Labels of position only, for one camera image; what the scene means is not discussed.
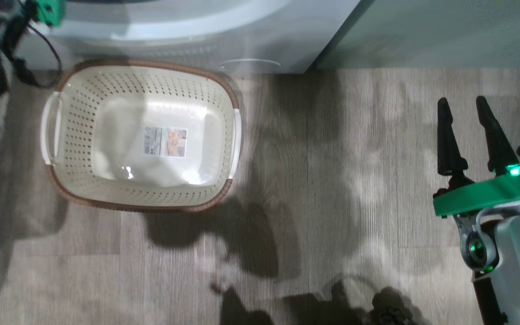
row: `beige basket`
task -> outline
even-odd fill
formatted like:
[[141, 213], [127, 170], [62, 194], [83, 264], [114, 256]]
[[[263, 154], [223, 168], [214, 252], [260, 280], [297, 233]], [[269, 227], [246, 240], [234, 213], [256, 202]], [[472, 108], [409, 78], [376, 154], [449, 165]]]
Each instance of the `beige basket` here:
[[225, 81], [142, 61], [78, 65], [48, 99], [41, 123], [42, 156], [58, 191], [116, 210], [209, 208], [232, 183], [240, 142], [237, 97]]

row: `wooden floor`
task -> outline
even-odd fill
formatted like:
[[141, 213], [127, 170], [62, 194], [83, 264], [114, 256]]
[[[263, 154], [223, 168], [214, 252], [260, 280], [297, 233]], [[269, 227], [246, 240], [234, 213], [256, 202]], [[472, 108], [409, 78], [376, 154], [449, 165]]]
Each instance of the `wooden floor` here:
[[436, 104], [448, 98], [469, 177], [487, 179], [475, 97], [487, 97], [516, 148], [520, 70], [232, 83], [244, 119], [239, 170], [223, 203], [194, 215], [58, 197], [39, 153], [49, 92], [16, 83], [0, 146], [0, 325], [228, 325], [250, 315], [295, 324], [337, 317], [325, 301], [338, 281], [361, 323], [373, 298], [400, 301], [419, 324], [482, 323], [454, 222], [432, 212], [447, 181], [436, 172]]

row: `gray wall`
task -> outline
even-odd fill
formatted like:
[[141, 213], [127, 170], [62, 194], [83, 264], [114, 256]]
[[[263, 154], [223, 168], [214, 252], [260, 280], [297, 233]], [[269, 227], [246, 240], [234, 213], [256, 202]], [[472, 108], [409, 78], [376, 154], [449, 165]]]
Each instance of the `gray wall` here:
[[359, 10], [318, 68], [520, 67], [520, 0], [374, 0]]

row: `brown basket rim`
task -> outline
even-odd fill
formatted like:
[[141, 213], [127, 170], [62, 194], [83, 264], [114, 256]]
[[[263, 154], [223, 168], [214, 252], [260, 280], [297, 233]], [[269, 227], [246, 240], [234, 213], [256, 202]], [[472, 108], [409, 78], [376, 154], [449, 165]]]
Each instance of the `brown basket rim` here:
[[[201, 70], [198, 68], [193, 68], [192, 66], [185, 66], [179, 64], [171, 64], [165, 62], [148, 62], [148, 61], [140, 61], [140, 60], [118, 60], [118, 59], [101, 59], [101, 60], [89, 60], [85, 62], [81, 62], [80, 64], [76, 64], [69, 71], [64, 73], [60, 82], [56, 87], [56, 91], [63, 91], [65, 85], [70, 80], [70, 78], [77, 72], [81, 70], [85, 70], [87, 68], [92, 68], [95, 66], [142, 66], [146, 68], [159, 68], [165, 70], [173, 70], [178, 72], [185, 72], [188, 74], [195, 74], [197, 76], [202, 76], [204, 78], [210, 79], [218, 83], [222, 88], [226, 91], [230, 100], [232, 102], [232, 107], [234, 109], [239, 109], [238, 99], [235, 91], [229, 84], [223, 80], [217, 74], [213, 74], [212, 72], [208, 72], [206, 70]], [[218, 204], [228, 193], [230, 186], [232, 185], [232, 179], [226, 179], [222, 189], [215, 197], [213, 197], [210, 201], [205, 202], [200, 205], [193, 206], [144, 206], [144, 205], [129, 205], [129, 204], [119, 204], [119, 203], [111, 203], [104, 201], [91, 200], [88, 198], [83, 198], [74, 193], [68, 191], [58, 179], [56, 172], [52, 165], [46, 165], [47, 175], [53, 183], [56, 190], [60, 193], [60, 195], [66, 198], [68, 201], [76, 202], [83, 205], [95, 206], [96, 208], [110, 209], [110, 210], [121, 210], [121, 211], [131, 211], [131, 212], [199, 212], [211, 208], [212, 206]]]

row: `basket bottom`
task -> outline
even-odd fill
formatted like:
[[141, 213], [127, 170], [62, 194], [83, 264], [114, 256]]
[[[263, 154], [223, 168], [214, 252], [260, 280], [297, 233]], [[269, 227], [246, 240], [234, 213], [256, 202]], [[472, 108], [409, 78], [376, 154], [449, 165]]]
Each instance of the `basket bottom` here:
[[201, 105], [163, 97], [108, 101], [93, 134], [93, 173], [156, 187], [211, 185], [221, 168], [221, 127], [217, 113]]

